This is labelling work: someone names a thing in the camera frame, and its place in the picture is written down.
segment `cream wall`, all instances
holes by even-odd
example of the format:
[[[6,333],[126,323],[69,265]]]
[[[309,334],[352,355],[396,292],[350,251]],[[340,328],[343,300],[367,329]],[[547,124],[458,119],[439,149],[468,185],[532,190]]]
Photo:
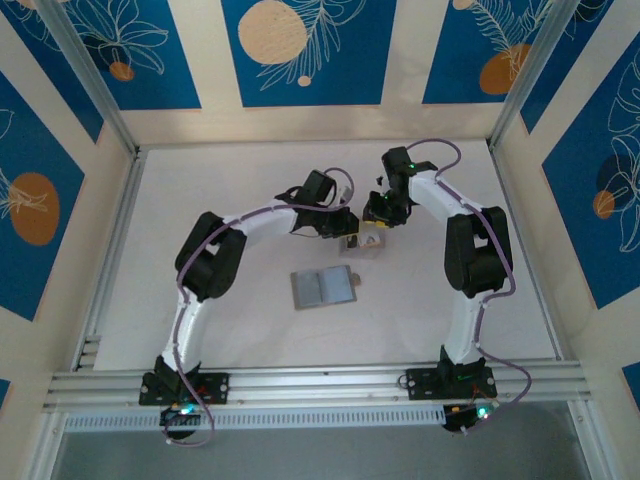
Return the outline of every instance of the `cream wall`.
[[[169,4],[202,110],[123,112],[141,145],[413,138],[425,132],[484,138],[502,108],[421,105],[448,0],[397,1],[380,106],[261,109],[242,107],[220,0]]]
[[[640,360],[640,289],[595,308],[541,165],[639,27],[637,2],[616,0],[531,136],[518,119],[496,151],[547,300],[583,363],[628,479],[640,472],[640,414],[621,368]]]
[[[24,466],[51,373],[69,368],[130,162],[108,127],[94,145],[2,15],[0,43],[0,70],[85,174],[36,319],[0,308],[0,378],[12,384],[0,478],[9,480]]]

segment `black bracket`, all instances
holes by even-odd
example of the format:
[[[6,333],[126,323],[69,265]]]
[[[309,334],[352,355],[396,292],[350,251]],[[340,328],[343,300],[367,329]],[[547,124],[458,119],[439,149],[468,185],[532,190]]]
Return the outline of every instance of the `black bracket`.
[[[444,346],[435,368],[410,368],[406,371],[409,400],[471,399],[477,391],[489,398],[498,395],[493,371],[485,366],[485,359],[454,364]]]
[[[504,210],[500,207],[483,208],[482,214],[494,230],[509,267],[513,269],[509,227]],[[476,235],[487,240],[487,244],[476,247]],[[447,220],[444,271],[449,284],[456,290],[462,290],[469,298],[479,292],[502,288],[507,272],[486,228],[474,214],[458,214]]]
[[[187,378],[207,405],[226,405],[229,393],[228,373],[200,373],[198,365]],[[162,356],[156,358],[153,372],[145,373],[140,387],[139,405],[167,406],[190,405],[195,399],[182,382],[178,372],[169,368]]]

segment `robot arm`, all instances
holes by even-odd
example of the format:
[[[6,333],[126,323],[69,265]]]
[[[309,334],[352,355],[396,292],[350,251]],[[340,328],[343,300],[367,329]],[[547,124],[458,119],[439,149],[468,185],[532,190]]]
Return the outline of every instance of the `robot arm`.
[[[363,220],[386,227],[404,225],[412,207],[421,205],[440,223],[446,224],[445,273],[450,285],[460,293],[455,298],[453,322],[443,346],[443,357],[452,364],[477,361],[481,355],[473,339],[485,297],[482,293],[500,290],[507,274],[491,242],[475,246],[476,237],[487,239],[488,234],[469,207],[481,211],[489,220],[513,268],[506,215],[500,207],[483,208],[446,180],[437,178],[437,167],[432,163],[413,163],[404,147],[389,150],[382,157],[382,163],[387,178],[386,182],[382,178],[378,183],[381,186],[388,183],[389,189],[382,195],[370,193]]]
[[[231,288],[246,248],[302,227],[313,227],[322,238],[357,233],[359,220],[348,207],[322,205],[332,190],[337,192],[335,180],[314,170],[304,185],[289,189],[249,214],[218,217],[206,212],[200,216],[175,262],[178,272],[183,272],[190,263],[182,278],[186,298],[179,295],[167,345],[156,359],[154,372],[143,378],[141,405],[179,404],[189,398],[177,373],[176,356],[194,385],[209,380],[198,373],[206,323],[215,309],[216,299]],[[202,244],[225,225],[229,227],[192,259]]]

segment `floor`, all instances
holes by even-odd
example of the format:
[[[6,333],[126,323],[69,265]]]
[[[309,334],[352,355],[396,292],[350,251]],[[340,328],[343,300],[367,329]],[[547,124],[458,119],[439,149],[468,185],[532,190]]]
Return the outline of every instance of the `floor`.
[[[399,141],[218,144],[150,151],[135,202],[95,369],[148,369],[169,338],[177,289],[173,262],[197,217],[247,212],[299,185],[314,169],[340,166],[356,182],[356,214],[376,189],[380,157]],[[484,141],[460,142],[463,161],[446,177],[469,198],[505,207]],[[420,146],[414,161],[445,165],[446,146]],[[454,291],[443,271],[445,228],[422,208],[387,231],[375,259],[338,256],[337,240],[283,236],[246,251],[206,332],[204,367],[374,364],[437,360]],[[511,225],[517,293],[494,302],[482,343],[506,358],[555,358],[545,317]],[[354,303],[294,310],[290,273],[348,264]]]

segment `purple cable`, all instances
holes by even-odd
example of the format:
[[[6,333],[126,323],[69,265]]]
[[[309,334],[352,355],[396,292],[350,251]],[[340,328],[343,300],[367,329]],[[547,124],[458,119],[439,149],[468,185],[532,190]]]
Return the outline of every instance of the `purple cable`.
[[[533,379],[531,378],[531,374],[522,366],[520,365],[516,365],[515,363],[509,361],[509,360],[505,360],[503,358],[498,358],[494,355],[491,355],[490,353],[488,353],[486,350],[484,350],[481,346],[480,346],[480,330],[482,328],[482,322],[484,320],[484,313],[485,313],[485,309],[486,306],[488,304],[489,301],[493,300],[494,298],[500,298],[500,297],[508,297],[510,295],[513,295],[516,291],[516,281],[515,278],[513,277],[513,271],[511,270],[511,267],[509,266],[509,262],[507,260],[507,256],[504,253],[504,250],[502,249],[502,246],[500,245],[500,242],[498,241],[498,237],[496,236],[496,233],[494,232],[493,228],[491,227],[491,224],[489,223],[489,221],[486,219],[486,217],[482,214],[481,211],[479,211],[477,208],[473,207],[472,205],[469,205],[468,203],[466,203],[464,201],[464,199],[453,189],[449,188],[448,185],[446,185],[445,183],[443,183],[442,181],[439,180],[440,176],[446,172],[447,170],[455,167],[456,165],[458,165],[458,163],[460,163],[460,160],[462,160],[462,152],[460,151],[460,148],[453,142],[449,141],[449,140],[445,140],[444,138],[425,138],[423,140],[418,140],[417,142],[412,143],[411,145],[409,145],[407,147],[407,150],[417,146],[417,145],[421,145],[423,143],[444,143],[446,145],[449,145],[451,148],[453,148],[456,151],[457,154],[457,158],[449,163],[448,165],[445,165],[444,167],[442,167],[441,169],[438,170],[438,172],[435,175],[435,180],[436,183],[440,186],[440,188],[442,188],[445,192],[447,192],[449,195],[451,195],[453,198],[455,198],[458,202],[460,202],[460,204],[465,207],[468,208],[471,212],[473,212],[473,214],[478,217],[480,219],[480,222],[482,222],[482,225],[484,226],[485,230],[487,231],[487,233],[489,234],[489,238],[491,239],[491,243],[493,243],[493,245],[496,248],[496,252],[498,253],[498,257],[500,258],[500,261],[502,262],[502,266],[504,267],[505,271],[507,272],[507,277],[509,278],[509,290],[507,290],[506,292],[496,292],[496,293],[492,293],[490,295],[487,295],[486,297],[483,298],[482,300],[482,304],[480,305],[480,310],[478,311],[478,316],[476,317],[476,325],[475,325],[475,329],[474,329],[474,333],[473,333],[473,343],[475,344],[475,347],[478,349],[478,352],[480,352],[481,355],[483,355],[484,357],[488,358],[489,360],[492,360],[494,362],[498,362],[501,363],[509,368],[513,368],[515,370],[518,370],[520,372],[522,372],[524,374],[524,376],[527,379],[527,383],[524,387],[524,389],[522,390],[522,392],[520,392],[512,401],[510,401],[509,403],[504,404],[505,407],[507,406],[513,406],[516,405],[520,400],[522,400],[522,398],[524,398],[524,396],[529,393],[529,390],[531,389],[531,385],[533,384]],[[466,431],[468,432],[469,430],[473,429],[473,428],[477,428],[480,425],[485,424],[486,422],[480,422],[479,424],[476,424],[474,427],[467,429]]]
[[[200,397],[198,392],[196,392],[196,389],[193,387],[193,385],[191,384],[191,382],[187,378],[187,375],[184,373],[184,370],[182,368],[182,361],[180,360],[180,353],[178,352],[178,333],[180,332],[180,326],[182,325],[182,320],[184,319],[184,314],[185,314],[185,311],[186,311],[187,306],[189,304],[189,295],[187,294],[187,292],[186,292],[186,290],[185,290],[185,288],[183,286],[184,277],[187,274],[187,271],[189,270],[189,268],[191,268],[193,263],[196,261],[196,258],[198,257],[198,255],[200,255],[204,251],[204,249],[207,248],[207,245],[209,245],[218,235],[220,235],[222,232],[224,232],[228,228],[231,228],[234,225],[238,225],[238,224],[242,223],[245,220],[248,220],[248,219],[253,218],[255,216],[261,215],[263,213],[272,212],[272,211],[276,211],[276,210],[286,210],[286,209],[295,208],[295,209],[300,209],[300,210],[311,210],[311,211],[314,211],[314,212],[335,212],[335,211],[340,210],[342,207],[346,206],[351,201],[351,199],[353,198],[353,193],[355,192],[355,183],[353,181],[353,178],[351,177],[351,175],[349,175],[349,173],[346,170],[343,170],[342,168],[339,168],[339,167],[331,167],[331,168],[328,168],[328,169],[326,169],[324,171],[324,173],[329,173],[329,172],[340,172],[345,177],[347,177],[347,180],[349,181],[351,192],[347,195],[347,197],[345,198],[345,200],[342,203],[336,205],[335,207],[329,207],[329,206],[327,206],[327,207],[312,207],[312,206],[308,206],[308,205],[288,205],[288,204],[284,205],[283,204],[283,205],[274,205],[273,207],[262,207],[262,208],[259,208],[257,210],[254,210],[252,212],[249,212],[249,213],[243,215],[240,218],[237,218],[237,219],[232,220],[231,222],[229,222],[227,224],[224,224],[223,226],[221,226],[220,228],[215,230],[207,238],[205,238],[204,241],[198,246],[198,248],[196,248],[195,251],[191,254],[191,256],[189,257],[187,262],[184,264],[184,266],[182,267],[182,269],[178,273],[178,279],[177,279],[178,290],[180,291],[180,294],[182,295],[182,298],[183,298],[183,301],[184,301],[184,305],[180,309],[180,312],[178,313],[178,318],[176,320],[176,325],[175,325],[175,327],[173,329],[173,334],[172,334],[172,337],[171,337],[172,341],[173,341],[173,360],[175,361],[176,370],[178,372],[178,375],[180,376],[180,379],[185,384],[185,386],[187,387],[187,390],[189,390],[189,393],[191,394],[193,399],[196,401],[196,403],[200,406],[200,408],[202,408],[204,410],[204,412],[205,412],[205,414],[207,416],[207,419],[209,420],[209,423],[211,425],[211,429],[209,430],[209,436],[207,438],[205,438],[204,440],[201,440],[199,442],[193,442],[193,443],[191,443],[191,442],[180,442],[180,441],[176,441],[176,440],[174,440],[174,439],[169,437],[169,424],[167,423],[167,425],[165,425],[164,430],[162,430],[162,433],[165,436],[168,444],[177,445],[177,446],[180,446],[180,447],[187,447],[187,448],[201,447],[201,446],[206,445],[207,443],[209,443],[211,441],[211,439],[213,438],[213,432],[215,430],[213,415],[211,414],[211,411],[207,407],[207,404],[204,402],[202,397]]]

